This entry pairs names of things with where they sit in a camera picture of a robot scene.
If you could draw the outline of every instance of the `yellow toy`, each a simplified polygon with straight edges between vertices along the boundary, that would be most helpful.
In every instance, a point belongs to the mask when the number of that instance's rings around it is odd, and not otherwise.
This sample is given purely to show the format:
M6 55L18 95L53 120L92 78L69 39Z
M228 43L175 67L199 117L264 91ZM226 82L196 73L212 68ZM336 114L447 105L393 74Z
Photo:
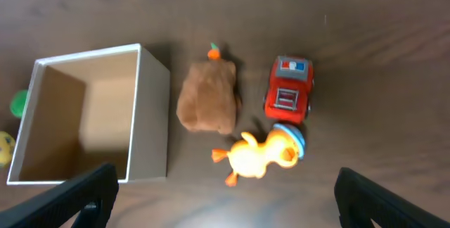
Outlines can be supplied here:
M305 142L302 133L292 125L276 123L265 143L258 143L253 135L242 132L243 140L237 141L230 151L212 150L212 160L217 163L228 157L233 172L225 184L235 186L238 175L262 178L269 163L275 162L283 168L291 168L303 159Z
M15 140L6 132L0 132L0 167L3 167L13 159Z

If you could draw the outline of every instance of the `toy car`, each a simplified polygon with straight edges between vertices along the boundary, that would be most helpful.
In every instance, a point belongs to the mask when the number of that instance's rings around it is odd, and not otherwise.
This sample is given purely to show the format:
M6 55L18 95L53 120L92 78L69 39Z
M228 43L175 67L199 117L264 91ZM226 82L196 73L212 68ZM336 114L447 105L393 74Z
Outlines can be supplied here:
M269 90L264 97L266 116L299 125L311 110L309 94L313 86L311 61L279 56L272 66Z

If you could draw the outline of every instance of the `green object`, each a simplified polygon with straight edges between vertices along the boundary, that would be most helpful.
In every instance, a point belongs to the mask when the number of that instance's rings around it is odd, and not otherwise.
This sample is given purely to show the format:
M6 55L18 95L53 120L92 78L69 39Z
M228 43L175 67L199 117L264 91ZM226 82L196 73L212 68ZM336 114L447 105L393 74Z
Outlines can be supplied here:
M219 47L211 42L211 49L219 49Z
M11 109L12 114L17 118L22 118L25 103L27 103L27 95L28 90L18 91L11 101L9 108Z

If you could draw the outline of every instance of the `open box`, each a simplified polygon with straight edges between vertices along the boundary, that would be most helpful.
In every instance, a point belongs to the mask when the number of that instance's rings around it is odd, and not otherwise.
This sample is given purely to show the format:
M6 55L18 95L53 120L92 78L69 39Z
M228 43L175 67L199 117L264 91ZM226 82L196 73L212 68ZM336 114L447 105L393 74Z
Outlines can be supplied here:
M166 176L169 71L140 44L37 60L8 185L59 184L109 162Z

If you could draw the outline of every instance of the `duck toy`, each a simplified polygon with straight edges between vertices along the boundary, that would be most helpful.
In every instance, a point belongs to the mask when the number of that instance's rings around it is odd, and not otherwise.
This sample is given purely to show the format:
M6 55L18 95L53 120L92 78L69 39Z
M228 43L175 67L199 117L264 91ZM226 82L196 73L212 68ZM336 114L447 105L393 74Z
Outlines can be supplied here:
M241 136L243 139L237 141L230 151L212 150L214 163L228 157L233 168L233 172L225 180L227 186L235 186L238 176L263 178L270 163L277 163L282 168L292 168L304 157L304 137L292 125L276 123L264 143L258 143L248 132L242 132Z

